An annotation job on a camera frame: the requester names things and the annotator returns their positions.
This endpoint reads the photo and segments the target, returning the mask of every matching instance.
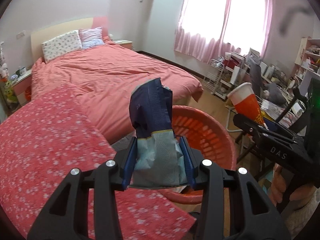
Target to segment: bedsheet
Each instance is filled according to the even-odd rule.
[[[24,237],[72,168],[91,170],[115,156],[73,92],[70,86],[51,90],[0,125],[0,204]],[[155,190],[116,192],[116,203],[124,240],[180,239],[195,221]]]
[[[201,83],[186,71],[125,49],[112,41],[75,51],[32,68],[32,98],[71,84],[84,113],[112,144],[133,131],[129,102],[135,87],[160,77],[173,91],[173,101],[190,95],[197,101]]]

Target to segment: screw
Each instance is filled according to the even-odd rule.
[[[71,175],[77,175],[77,174],[79,174],[79,172],[80,172],[80,170],[78,168],[74,168],[71,170],[70,173],[71,173]]]
[[[106,165],[107,165],[108,167],[113,167],[113,166],[116,165],[116,162],[115,162],[114,160],[109,160],[109,161],[106,162]]]
[[[211,165],[212,165],[212,161],[210,161],[210,160],[208,160],[208,159],[205,159],[205,160],[202,161],[202,164],[203,164],[204,166],[211,166]]]
[[[241,167],[241,168],[238,169],[238,172],[239,172],[240,174],[243,174],[243,175],[244,175],[244,174],[247,174],[248,171],[247,171],[246,168]]]

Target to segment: pink nightstand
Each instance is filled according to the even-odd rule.
[[[28,103],[26,99],[25,91],[31,86],[32,82],[32,70],[28,70],[23,76],[19,77],[15,83],[12,84],[12,89],[16,94],[20,105]]]
[[[115,40],[114,43],[120,45],[121,47],[124,47],[126,49],[133,49],[133,41],[127,41],[127,40]]]

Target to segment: floor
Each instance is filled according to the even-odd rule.
[[[224,127],[226,125],[227,121],[227,115],[228,115],[228,108],[226,108],[226,103],[222,101],[219,97],[213,96],[210,94],[210,91],[205,90],[202,97],[199,99],[198,102],[191,99],[189,106],[194,107],[196,109],[202,110],[206,112],[207,114],[214,117],[217,121],[219,121]],[[232,118],[234,114],[231,114],[231,121],[229,125],[229,130],[237,130],[238,128],[233,125]],[[231,133],[231,137],[234,139],[236,138],[239,133]],[[236,144],[236,148],[239,153],[239,146]],[[256,174],[260,168],[259,161],[255,156],[252,154],[248,154],[247,157],[245,157],[239,164],[239,167],[245,167],[247,170],[249,170],[252,174]],[[185,210],[186,212],[191,211],[198,211],[200,212],[201,204],[199,205],[182,205],[182,204],[176,204],[181,209]],[[230,227],[230,209],[229,209],[229,197],[228,197],[228,191],[225,190],[225,218],[224,218],[224,235],[229,236],[229,227]],[[183,239],[192,239],[192,236],[190,233],[186,234],[186,236]]]

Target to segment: laundry basket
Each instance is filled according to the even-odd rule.
[[[235,170],[236,149],[225,128],[210,115],[188,106],[172,107],[172,128],[177,137],[186,136],[191,148],[202,152],[224,169]],[[170,201],[180,204],[199,204],[202,190],[181,194],[170,189],[159,192]]]

